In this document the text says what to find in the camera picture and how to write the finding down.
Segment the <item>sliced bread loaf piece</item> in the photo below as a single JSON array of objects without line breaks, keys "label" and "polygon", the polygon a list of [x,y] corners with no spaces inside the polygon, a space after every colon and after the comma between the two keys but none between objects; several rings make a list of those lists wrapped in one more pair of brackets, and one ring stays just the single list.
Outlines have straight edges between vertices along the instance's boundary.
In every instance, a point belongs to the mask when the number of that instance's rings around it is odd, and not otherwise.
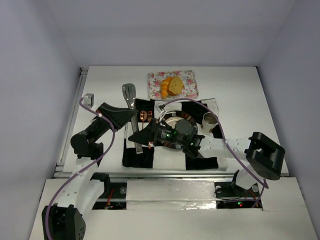
[{"label": "sliced bread loaf piece", "polygon": [[174,76],[170,81],[167,92],[170,96],[180,95],[183,91],[184,83],[179,76]]}]

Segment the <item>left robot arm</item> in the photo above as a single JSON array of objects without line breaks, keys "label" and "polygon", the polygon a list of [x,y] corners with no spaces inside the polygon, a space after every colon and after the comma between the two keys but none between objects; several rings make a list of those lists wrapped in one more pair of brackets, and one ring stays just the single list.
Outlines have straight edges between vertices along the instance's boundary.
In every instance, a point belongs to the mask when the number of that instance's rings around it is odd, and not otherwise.
[{"label": "left robot arm", "polygon": [[116,131],[137,115],[136,109],[113,107],[103,103],[94,111],[82,102],[80,106],[95,117],[90,125],[72,136],[70,145],[77,159],[72,175],[57,190],[42,211],[43,235],[46,240],[82,240],[86,219],[100,196],[108,191],[110,178],[98,173],[103,157],[111,147],[104,148],[97,140],[108,130],[115,141]]}]

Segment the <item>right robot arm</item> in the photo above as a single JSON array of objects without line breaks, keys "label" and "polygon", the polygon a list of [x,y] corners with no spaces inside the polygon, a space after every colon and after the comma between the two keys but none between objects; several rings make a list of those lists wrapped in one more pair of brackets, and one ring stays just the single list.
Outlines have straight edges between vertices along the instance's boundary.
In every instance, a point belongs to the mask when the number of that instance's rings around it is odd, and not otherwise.
[{"label": "right robot arm", "polygon": [[233,175],[233,184],[244,190],[259,183],[267,188],[267,180],[281,178],[285,149],[261,132],[248,138],[223,139],[197,134],[196,128],[186,119],[175,127],[158,123],[155,119],[128,140],[145,146],[157,142],[178,144],[187,156],[196,159],[233,158],[242,169]]}]

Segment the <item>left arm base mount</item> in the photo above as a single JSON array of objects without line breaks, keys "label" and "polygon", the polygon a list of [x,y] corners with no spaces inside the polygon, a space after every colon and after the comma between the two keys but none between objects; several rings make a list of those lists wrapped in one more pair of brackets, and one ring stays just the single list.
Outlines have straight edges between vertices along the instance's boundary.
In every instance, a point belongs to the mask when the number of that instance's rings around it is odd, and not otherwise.
[{"label": "left arm base mount", "polygon": [[127,183],[113,182],[107,173],[94,173],[91,180],[103,183],[103,193],[93,205],[93,210],[126,210]]}]

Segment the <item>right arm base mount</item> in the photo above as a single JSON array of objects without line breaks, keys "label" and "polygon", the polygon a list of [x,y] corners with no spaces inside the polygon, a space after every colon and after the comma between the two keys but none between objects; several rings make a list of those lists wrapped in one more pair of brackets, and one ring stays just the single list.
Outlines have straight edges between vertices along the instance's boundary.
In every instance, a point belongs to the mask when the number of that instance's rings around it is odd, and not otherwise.
[{"label": "right arm base mount", "polygon": [[217,209],[262,209],[261,192],[258,184],[244,189],[236,185],[237,171],[231,181],[214,183],[213,196],[216,198]]}]

